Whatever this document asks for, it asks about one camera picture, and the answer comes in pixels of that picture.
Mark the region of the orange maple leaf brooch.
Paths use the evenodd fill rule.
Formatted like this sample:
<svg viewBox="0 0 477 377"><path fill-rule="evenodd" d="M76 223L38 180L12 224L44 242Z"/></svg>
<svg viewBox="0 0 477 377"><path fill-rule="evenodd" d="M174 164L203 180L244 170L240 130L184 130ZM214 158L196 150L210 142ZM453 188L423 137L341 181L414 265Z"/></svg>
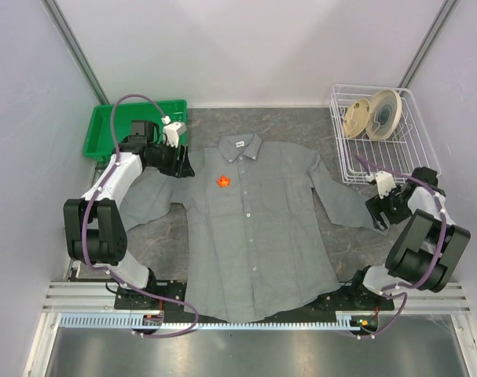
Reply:
<svg viewBox="0 0 477 377"><path fill-rule="evenodd" d="M227 188L231 185L231 179L225 175L222 175L218 180L217 184L219 188Z"/></svg>

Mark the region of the grey button shirt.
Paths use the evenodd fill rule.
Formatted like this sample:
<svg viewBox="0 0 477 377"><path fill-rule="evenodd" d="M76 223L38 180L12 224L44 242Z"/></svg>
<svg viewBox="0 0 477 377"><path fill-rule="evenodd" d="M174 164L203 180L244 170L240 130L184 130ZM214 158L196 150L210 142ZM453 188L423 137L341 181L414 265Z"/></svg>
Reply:
<svg viewBox="0 0 477 377"><path fill-rule="evenodd" d="M120 205L127 229L183 205L189 231L186 301L234 323L295 309L339 287L314 209L332 224L373 229L359 192L334 181L318 152L256 134L189 155L195 176L147 169ZM217 180L231 179L227 188Z"/></svg>

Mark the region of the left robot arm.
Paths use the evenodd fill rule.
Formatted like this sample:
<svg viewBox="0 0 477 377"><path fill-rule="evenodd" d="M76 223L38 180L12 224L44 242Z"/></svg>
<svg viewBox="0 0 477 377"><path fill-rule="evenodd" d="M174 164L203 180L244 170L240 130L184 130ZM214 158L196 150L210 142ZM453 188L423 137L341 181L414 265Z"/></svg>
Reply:
<svg viewBox="0 0 477 377"><path fill-rule="evenodd" d="M107 167L94 186L63 207L68 255L91 269L111 275L119 286L132 291L131 298L142 309L159 300L152 270L127 250L127 232L119 206L128 189L147 168L164 176L187 178L194 175L188 148L181 143L186 125L171 122L134 121L131 133L114 142Z"/></svg>

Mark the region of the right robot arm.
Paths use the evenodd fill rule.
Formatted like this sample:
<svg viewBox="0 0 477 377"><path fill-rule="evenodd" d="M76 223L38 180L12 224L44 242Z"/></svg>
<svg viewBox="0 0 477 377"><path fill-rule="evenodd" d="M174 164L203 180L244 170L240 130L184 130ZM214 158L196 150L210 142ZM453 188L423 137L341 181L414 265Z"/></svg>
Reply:
<svg viewBox="0 0 477 377"><path fill-rule="evenodd" d="M355 309L364 309L376 295L417 289L441 291L449 282L471 233L449 216L446 194L438 186L438 173L417 167L398 185L394 174L377 171L366 177L377 194L365 203L374 228L406 222L385 263L368 267L362 282L348 287L346 297Z"/></svg>

